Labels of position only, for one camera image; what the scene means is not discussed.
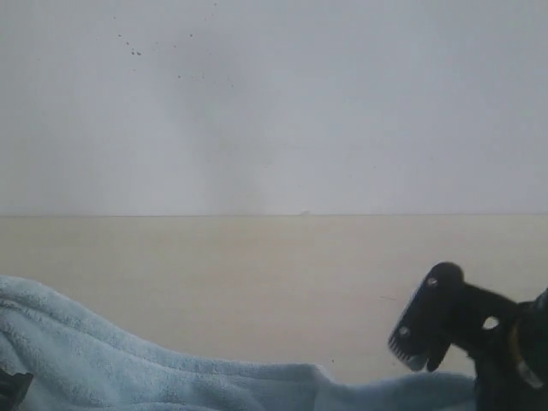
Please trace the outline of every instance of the black object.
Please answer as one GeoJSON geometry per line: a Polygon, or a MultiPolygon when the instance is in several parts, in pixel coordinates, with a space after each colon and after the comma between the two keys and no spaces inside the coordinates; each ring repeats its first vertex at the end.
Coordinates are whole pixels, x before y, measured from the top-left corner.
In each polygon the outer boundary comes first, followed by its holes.
{"type": "Polygon", "coordinates": [[[548,290],[516,303],[465,283],[458,265],[434,266],[389,347],[411,370],[433,372],[451,345],[474,361],[478,411],[548,410],[548,290]]]}
{"type": "Polygon", "coordinates": [[[25,398],[32,381],[32,374],[9,375],[0,369],[0,411],[15,410],[25,398]]]}

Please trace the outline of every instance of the white wall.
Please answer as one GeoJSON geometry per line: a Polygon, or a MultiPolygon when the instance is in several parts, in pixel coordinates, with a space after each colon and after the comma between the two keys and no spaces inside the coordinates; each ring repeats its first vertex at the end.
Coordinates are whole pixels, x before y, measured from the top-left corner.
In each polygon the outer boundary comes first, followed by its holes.
{"type": "Polygon", "coordinates": [[[0,51],[0,214],[548,211],[545,0],[4,0],[0,51]]]}

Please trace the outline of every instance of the black plastic object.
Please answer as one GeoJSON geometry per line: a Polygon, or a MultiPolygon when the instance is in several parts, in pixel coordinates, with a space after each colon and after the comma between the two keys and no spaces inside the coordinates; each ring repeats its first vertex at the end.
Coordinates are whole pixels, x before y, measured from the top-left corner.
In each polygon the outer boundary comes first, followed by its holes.
{"type": "Polygon", "coordinates": [[[9,375],[0,369],[0,411],[15,410],[25,398],[32,381],[32,374],[9,375]]]}
{"type": "Polygon", "coordinates": [[[516,303],[465,283],[458,265],[434,266],[389,348],[409,369],[433,372],[451,345],[475,363],[478,411],[548,410],[548,291],[535,302],[516,303]]]}

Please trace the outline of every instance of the fleece blanket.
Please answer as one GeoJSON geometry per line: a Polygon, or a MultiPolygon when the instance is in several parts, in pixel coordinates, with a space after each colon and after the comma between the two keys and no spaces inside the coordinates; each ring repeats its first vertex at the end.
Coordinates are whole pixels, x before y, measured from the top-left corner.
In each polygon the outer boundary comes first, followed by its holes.
{"type": "Polygon", "coordinates": [[[311,364],[177,353],[16,277],[0,276],[0,367],[34,374],[22,411],[474,411],[461,375],[348,385],[311,364]]]}

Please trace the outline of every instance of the light blue towel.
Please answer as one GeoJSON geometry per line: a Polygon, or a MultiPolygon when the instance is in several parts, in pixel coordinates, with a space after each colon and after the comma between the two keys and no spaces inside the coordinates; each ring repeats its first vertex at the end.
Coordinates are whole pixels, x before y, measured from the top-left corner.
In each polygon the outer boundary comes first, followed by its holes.
{"type": "Polygon", "coordinates": [[[343,385],[313,365],[180,354],[21,278],[0,277],[0,314],[0,367],[35,375],[23,411],[474,411],[470,378],[343,385]]]}

